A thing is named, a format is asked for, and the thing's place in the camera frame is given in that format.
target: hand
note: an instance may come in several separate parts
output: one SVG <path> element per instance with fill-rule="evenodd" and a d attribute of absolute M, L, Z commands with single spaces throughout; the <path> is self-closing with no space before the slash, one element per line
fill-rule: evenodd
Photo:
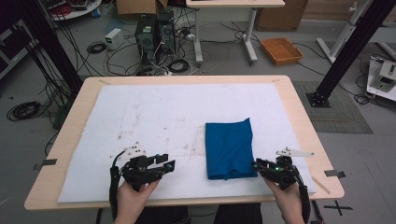
<path fill-rule="evenodd" d="M 282 212 L 282 218 L 287 224 L 303 224 L 303 208 L 297 183 L 287 189 L 280 189 L 276 183 L 264 178 L 265 183 L 275 195 L 276 204 Z"/>
<path fill-rule="evenodd" d="M 132 186 L 124 182 L 119 187 L 117 195 L 118 214 L 115 224 L 133 224 L 143 211 L 146 201 L 152 191 L 157 188 L 160 180 L 142 185 L 139 192 L 132 189 Z"/>

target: standing desk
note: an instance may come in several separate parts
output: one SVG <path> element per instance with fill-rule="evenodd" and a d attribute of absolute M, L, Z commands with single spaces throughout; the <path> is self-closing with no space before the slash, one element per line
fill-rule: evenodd
<path fill-rule="evenodd" d="M 47 160 L 56 160 L 54 165 L 42 167 L 26 201 L 28 210 L 65 209 L 65 208 L 102 208 L 108 202 L 98 203 L 58 203 L 69 162 L 78 145 L 86 122 L 95 105 L 99 91 L 105 85 L 189 85 L 222 83 L 273 83 L 288 115 L 300 148 L 314 152 L 315 157 L 306 158 L 310 174 L 316 184 L 317 192 L 310 195 L 311 200 L 334 199 L 344 196 L 344 190 L 336 176 L 327 177 L 324 171 L 332 170 L 332 165 L 320 143 L 318 136 L 306 115 L 304 107 L 286 76 L 202 76 L 202 77 L 90 77 L 85 80 L 69 115 L 64 122 Z M 255 197 L 215 197 L 177 200 L 149 200 L 148 206 L 178 204 L 213 203 L 253 203 L 270 202 L 272 196 Z"/>
<path fill-rule="evenodd" d="M 257 62 L 257 56 L 250 42 L 251 32 L 256 19 L 256 12 L 258 7 L 283 7 L 285 2 L 283 0 L 208 0 L 208 1 L 193 1 L 187 0 L 187 6 L 196 8 L 195 10 L 195 61 L 198 64 L 203 62 L 203 56 L 200 43 L 200 28 L 199 22 L 208 21 L 247 21 L 247 33 L 242 36 L 242 41 L 248 52 L 250 64 Z"/>

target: floor mat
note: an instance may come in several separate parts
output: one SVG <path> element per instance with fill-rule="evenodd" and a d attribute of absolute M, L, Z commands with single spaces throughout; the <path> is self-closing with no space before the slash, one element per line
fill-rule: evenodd
<path fill-rule="evenodd" d="M 329 97 L 331 108 L 312 107 L 306 97 L 319 82 L 293 82 L 308 117 L 317 133 L 373 133 L 350 96 L 337 86 Z"/>

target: table leg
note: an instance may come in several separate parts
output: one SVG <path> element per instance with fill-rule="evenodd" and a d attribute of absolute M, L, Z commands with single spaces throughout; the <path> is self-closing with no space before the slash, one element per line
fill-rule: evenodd
<path fill-rule="evenodd" d="M 250 64 L 253 64 L 258 61 L 256 53 L 254 52 L 253 46 L 251 45 L 250 42 L 251 32 L 253 31 L 253 26 L 254 26 L 254 19 L 256 18 L 256 12 L 257 12 L 257 8 L 254 7 L 251 9 L 250 18 L 248 20 L 247 33 L 242 36 L 245 47 L 247 48 L 248 56 L 250 58 Z"/>
<path fill-rule="evenodd" d="M 194 36 L 194 50 L 195 50 L 195 61 L 198 66 L 201 66 L 203 61 L 201 42 L 199 40 L 199 8 L 195 10 L 195 36 Z"/>

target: folded blue towel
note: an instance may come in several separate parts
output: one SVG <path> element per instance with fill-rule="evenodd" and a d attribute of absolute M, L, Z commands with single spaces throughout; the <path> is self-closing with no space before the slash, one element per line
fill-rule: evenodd
<path fill-rule="evenodd" d="M 206 167 L 209 179 L 255 177 L 250 120 L 205 125 Z"/>

